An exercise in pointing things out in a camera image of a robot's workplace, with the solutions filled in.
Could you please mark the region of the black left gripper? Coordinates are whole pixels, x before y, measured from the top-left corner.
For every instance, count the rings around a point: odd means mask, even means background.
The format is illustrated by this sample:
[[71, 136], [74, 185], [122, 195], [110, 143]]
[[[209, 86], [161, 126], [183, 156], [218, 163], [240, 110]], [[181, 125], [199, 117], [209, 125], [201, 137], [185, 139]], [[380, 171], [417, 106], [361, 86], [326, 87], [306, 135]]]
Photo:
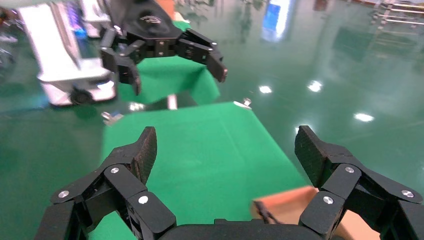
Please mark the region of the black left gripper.
[[156, 1], [109, 0], [107, 11], [113, 28], [100, 31], [102, 66], [136, 96], [142, 90], [137, 65], [146, 57], [174, 56], [177, 41], [179, 57], [206, 66], [219, 83], [226, 80], [228, 68], [218, 44], [191, 28], [183, 32]]

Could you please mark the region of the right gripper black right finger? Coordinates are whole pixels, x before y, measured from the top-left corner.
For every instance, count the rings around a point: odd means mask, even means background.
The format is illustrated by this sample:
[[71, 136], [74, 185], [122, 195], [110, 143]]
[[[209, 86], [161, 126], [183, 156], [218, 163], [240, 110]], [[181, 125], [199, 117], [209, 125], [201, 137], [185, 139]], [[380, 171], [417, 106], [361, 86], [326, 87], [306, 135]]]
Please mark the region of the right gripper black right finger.
[[347, 211], [359, 215], [382, 240], [424, 237], [423, 197], [415, 190], [365, 167], [346, 147], [298, 128], [294, 152], [317, 195], [299, 224], [329, 240]]

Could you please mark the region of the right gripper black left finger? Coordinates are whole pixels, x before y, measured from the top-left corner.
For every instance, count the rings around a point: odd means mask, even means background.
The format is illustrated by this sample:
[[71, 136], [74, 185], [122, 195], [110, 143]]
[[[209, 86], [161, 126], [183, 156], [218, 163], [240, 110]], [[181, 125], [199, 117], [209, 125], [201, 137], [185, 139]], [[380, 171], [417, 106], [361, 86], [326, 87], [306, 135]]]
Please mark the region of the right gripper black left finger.
[[147, 126], [134, 143], [115, 147], [97, 169], [57, 190], [50, 201], [72, 202], [85, 234], [115, 212], [138, 240], [158, 240], [177, 221], [146, 186], [156, 156], [156, 129]]

